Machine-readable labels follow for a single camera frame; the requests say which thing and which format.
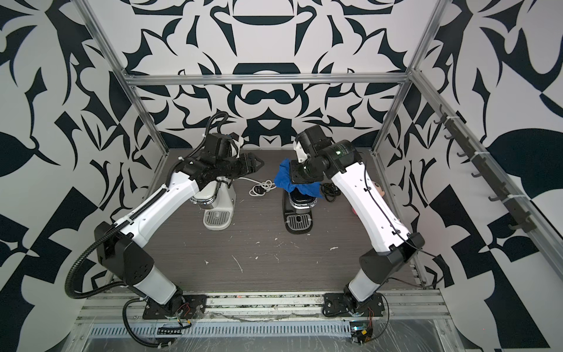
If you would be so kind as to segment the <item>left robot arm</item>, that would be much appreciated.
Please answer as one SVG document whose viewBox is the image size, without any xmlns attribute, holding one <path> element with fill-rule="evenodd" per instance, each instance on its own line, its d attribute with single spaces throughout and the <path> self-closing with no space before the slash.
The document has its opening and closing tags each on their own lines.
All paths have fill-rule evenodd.
<svg viewBox="0 0 563 352">
<path fill-rule="evenodd" d="M 87 299 L 114 287 L 127 287 L 167 318 L 186 317 L 189 303 L 180 287 L 155 265 L 145 246 L 162 224 L 187 202 L 204 211 L 208 230 L 227 229 L 234 215 L 236 193 L 233 181 L 257 172 L 263 161 L 253 153 L 243 153 L 242 136 L 221 131 L 229 119 L 225 111 L 215 113 L 193 151 L 180 158 L 167 179 L 140 206 L 113 224 L 100 223 L 95 241 L 79 255 L 65 279 L 64 290 L 71 299 Z M 99 264 L 118 280 L 87 292 L 78 292 L 75 281 L 79 269 L 95 252 Z"/>
</svg>

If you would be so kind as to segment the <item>black coffee machine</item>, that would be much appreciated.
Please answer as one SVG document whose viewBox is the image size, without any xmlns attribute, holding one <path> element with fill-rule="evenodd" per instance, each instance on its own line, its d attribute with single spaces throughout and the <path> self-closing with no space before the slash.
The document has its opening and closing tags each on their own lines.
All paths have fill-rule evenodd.
<svg viewBox="0 0 563 352">
<path fill-rule="evenodd" d="M 312 209 L 317 198 L 301 194 L 297 189 L 283 193 L 283 219 L 286 230 L 293 235 L 307 234 L 313 228 Z"/>
</svg>

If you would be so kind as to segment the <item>pink plush pig toy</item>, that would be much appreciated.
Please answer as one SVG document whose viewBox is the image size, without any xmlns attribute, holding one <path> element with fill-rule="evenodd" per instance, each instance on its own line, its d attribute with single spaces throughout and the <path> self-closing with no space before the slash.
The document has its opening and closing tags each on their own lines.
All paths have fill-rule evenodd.
<svg viewBox="0 0 563 352">
<path fill-rule="evenodd" d="M 384 197 L 386 195 L 386 192 L 382 189 L 382 187 L 375 183 L 375 188 L 378 191 L 379 195 L 381 195 L 382 197 Z"/>
</svg>

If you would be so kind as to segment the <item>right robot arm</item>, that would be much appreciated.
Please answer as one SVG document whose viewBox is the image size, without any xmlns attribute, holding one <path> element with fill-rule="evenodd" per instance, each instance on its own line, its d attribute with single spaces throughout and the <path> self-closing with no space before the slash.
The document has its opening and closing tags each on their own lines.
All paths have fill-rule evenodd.
<svg viewBox="0 0 563 352">
<path fill-rule="evenodd" d="M 330 180 L 362 222 L 372 248 L 359 259 L 360 269 L 345 286 L 345 311 L 358 314 L 375 299 L 378 289 L 407 264 L 425 244 L 394 215 L 372 182 L 359 151 L 347 140 L 335 142 L 320 126 L 296 136 L 297 158 L 290 162 L 290 180 L 308 184 Z"/>
</svg>

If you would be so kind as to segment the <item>wall hook rail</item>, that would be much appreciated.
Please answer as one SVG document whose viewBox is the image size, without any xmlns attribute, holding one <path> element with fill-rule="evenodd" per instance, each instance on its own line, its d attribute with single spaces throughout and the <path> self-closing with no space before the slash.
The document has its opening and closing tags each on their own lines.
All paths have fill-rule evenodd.
<svg viewBox="0 0 563 352">
<path fill-rule="evenodd" d="M 536 230 L 537 224 L 532 217 L 530 207 L 524 201 L 526 196 L 510 184 L 494 157 L 476 140 L 473 133 L 465 126 L 463 119 L 457 115 L 447 114 L 442 104 L 439 106 L 439 114 L 439 120 L 435 123 L 443 125 L 450 133 L 446 136 L 447 140 L 453 140 L 460 146 L 461 151 L 457 156 L 471 162 L 476 169 L 472 177 L 483 178 L 494 193 L 488 200 L 501 202 L 513 217 L 515 224 L 511 224 L 509 228 L 523 230 L 525 233 Z"/>
</svg>

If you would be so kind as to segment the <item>white coffee machine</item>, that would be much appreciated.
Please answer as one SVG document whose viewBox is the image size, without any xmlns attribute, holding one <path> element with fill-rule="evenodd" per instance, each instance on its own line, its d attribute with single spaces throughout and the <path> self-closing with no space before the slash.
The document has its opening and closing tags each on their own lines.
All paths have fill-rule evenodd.
<svg viewBox="0 0 563 352">
<path fill-rule="evenodd" d="M 231 179 L 220 177 L 190 198 L 204 211 L 203 224 L 208 230 L 227 229 L 235 210 L 236 192 Z"/>
</svg>

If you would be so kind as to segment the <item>blue cleaning cloth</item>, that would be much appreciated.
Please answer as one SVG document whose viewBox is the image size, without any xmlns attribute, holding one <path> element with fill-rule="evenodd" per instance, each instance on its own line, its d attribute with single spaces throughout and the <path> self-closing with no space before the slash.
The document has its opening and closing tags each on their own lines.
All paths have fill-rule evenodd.
<svg viewBox="0 0 563 352">
<path fill-rule="evenodd" d="M 297 183 L 294 178 L 292 168 L 290 167 L 290 159 L 284 159 L 279 165 L 279 171 L 274 178 L 274 184 L 277 188 L 284 189 L 286 192 L 291 193 L 295 190 L 301 194 L 316 198 L 322 198 L 323 194 L 320 189 L 320 182 L 314 183 Z"/>
</svg>

